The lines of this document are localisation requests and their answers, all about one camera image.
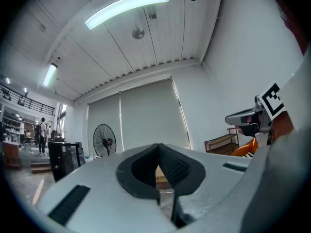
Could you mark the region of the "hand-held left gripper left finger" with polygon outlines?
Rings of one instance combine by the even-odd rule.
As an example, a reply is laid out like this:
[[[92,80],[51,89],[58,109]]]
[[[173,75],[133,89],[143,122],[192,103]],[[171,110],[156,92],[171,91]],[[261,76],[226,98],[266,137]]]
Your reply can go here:
[[[89,188],[65,227],[78,233],[171,233],[176,226],[164,215],[156,200],[138,199],[118,182],[116,170],[126,158],[147,146],[93,160],[52,185],[37,207],[48,215],[77,185]]]

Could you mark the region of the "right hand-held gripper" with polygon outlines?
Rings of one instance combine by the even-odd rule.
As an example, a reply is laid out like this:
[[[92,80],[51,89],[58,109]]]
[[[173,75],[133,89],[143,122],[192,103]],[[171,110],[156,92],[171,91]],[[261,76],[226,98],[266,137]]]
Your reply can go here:
[[[255,96],[255,107],[228,115],[225,122],[239,126],[245,136],[254,137],[259,147],[270,145],[274,119],[285,110],[279,91],[279,86],[271,83],[260,95]]]

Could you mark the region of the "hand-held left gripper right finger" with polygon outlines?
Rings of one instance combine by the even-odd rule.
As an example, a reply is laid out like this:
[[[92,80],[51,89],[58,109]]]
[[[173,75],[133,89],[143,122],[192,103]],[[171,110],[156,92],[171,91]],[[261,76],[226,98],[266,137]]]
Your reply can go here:
[[[248,200],[235,186],[249,166],[246,158],[158,145],[161,168],[175,197],[172,222],[159,214],[159,227],[240,227]]]

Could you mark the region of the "person's right forearm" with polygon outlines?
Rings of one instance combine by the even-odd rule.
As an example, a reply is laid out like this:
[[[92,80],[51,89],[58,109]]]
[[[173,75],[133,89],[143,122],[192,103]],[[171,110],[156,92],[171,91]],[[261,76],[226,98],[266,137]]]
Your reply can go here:
[[[287,113],[283,111],[273,121],[271,131],[273,132],[273,141],[279,137],[289,134],[294,129],[292,121]]]

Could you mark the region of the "wooden shelf rack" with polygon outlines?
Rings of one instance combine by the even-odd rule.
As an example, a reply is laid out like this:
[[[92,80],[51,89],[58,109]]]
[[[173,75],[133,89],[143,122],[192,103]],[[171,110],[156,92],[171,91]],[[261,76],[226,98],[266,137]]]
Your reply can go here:
[[[227,134],[205,141],[206,153],[230,155],[240,147],[237,129],[228,128],[227,130]]]

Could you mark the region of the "orange sofa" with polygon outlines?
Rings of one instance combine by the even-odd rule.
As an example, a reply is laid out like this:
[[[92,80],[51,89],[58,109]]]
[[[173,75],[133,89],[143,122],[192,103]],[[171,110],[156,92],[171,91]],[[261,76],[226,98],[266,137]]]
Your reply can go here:
[[[238,157],[243,157],[245,154],[248,152],[254,153],[258,149],[258,144],[255,138],[253,138],[251,141],[247,142],[245,145],[242,147],[236,149],[233,151],[230,155],[231,156],[238,156]]]

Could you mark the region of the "black glass-door cabinet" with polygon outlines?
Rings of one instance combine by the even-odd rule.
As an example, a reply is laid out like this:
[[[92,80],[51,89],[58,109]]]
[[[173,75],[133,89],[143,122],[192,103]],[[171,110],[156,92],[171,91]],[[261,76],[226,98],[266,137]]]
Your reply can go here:
[[[86,163],[81,143],[48,142],[48,149],[55,182]]]

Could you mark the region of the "wooden stick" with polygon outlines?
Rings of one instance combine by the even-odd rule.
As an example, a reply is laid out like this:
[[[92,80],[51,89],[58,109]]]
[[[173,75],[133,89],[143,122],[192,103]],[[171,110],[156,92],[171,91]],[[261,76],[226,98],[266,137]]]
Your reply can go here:
[[[39,185],[35,191],[35,194],[34,194],[34,197],[33,197],[33,200],[32,200],[32,205],[33,206],[36,206],[39,198],[40,198],[40,195],[41,195],[41,192],[42,192],[42,188],[44,186],[44,179],[41,179],[40,182],[39,182]]]

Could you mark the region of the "wooden step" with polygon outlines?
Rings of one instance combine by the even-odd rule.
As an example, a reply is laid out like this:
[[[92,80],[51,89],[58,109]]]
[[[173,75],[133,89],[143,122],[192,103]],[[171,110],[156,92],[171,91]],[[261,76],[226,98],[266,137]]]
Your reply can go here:
[[[33,174],[50,173],[52,171],[49,162],[33,162],[31,163],[31,172]]]

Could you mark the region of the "grey roller blind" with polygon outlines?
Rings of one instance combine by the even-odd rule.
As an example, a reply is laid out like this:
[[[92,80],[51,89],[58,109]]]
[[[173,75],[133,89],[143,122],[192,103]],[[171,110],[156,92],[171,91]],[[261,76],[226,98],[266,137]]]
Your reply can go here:
[[[123,151],[120,125],[120,95],[115,94],[89,105],[87,139],[90,155],[105,156],[106,148],[100,145],[102,138],[115,140],[110,153]]]
[[[171,79],[122,92],[121,126],[125,150],[153,143],[190,147]]]

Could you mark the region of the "wooden low cabinet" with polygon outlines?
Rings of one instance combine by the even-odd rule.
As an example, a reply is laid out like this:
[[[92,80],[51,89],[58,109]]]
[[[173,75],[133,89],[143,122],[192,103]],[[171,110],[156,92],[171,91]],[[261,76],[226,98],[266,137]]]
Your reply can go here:
[[[3,141],[3,157],[6,169],[21,170],[19,144],[11,141]]]

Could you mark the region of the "person's red shirt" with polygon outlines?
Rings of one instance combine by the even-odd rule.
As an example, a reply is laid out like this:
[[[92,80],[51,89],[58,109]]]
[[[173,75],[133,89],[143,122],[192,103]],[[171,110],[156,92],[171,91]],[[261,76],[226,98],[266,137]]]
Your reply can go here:
[[[287,29],[294,35],[304,56],[311,42],[311,0],[275,0]]]

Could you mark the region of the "black metal railing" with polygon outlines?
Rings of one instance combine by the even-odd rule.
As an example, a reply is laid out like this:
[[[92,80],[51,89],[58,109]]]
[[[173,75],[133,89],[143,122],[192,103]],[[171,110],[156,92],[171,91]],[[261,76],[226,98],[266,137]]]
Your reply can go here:
[[[53,116],[54,114],[54,107],[30,99],[2,84],[0,84],[0,97],[36,112],[44,113],[49,116]]]

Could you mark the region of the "round ceiling fixture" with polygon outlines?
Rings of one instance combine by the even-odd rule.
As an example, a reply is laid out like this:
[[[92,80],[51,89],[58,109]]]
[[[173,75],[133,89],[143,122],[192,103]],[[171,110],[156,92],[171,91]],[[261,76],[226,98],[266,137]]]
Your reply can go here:
[[[142,28],[135,28],[132,31],[132,37],[136,40],[140,40],[145,36],[145,31]]]

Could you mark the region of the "long ceiling light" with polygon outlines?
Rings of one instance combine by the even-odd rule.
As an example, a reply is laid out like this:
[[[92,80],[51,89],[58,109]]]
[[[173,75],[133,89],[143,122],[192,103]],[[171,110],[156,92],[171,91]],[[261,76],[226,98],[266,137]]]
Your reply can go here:
[[[129,10],[156,3],[166,3],[169,1],[170,0],[118,0],[93,14],[85,21],[85,25],[91,31],[107,20]]]
[[[48,68],[48,71],[47,71],[47,73],[46,73],[46,75],[44,77],[43,83],[42,83],[42,85],[44,87],[47,87],[49,85],[49,82],[52,79],[52,77],[53,77],[54,73],[56,72],[57,68],[58,68],[58,66],[55,63],[51,63],[50,64],[50,66]]]

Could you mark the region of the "black pedestal fan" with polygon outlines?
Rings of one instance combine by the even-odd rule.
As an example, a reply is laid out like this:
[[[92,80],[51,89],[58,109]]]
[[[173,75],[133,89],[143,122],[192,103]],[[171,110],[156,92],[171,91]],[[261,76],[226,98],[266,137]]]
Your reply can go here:
[[[116,138],[112,129],[106,124],[100,124],[93,134],[93,147],[98,157],[110,156],[116,153]]]

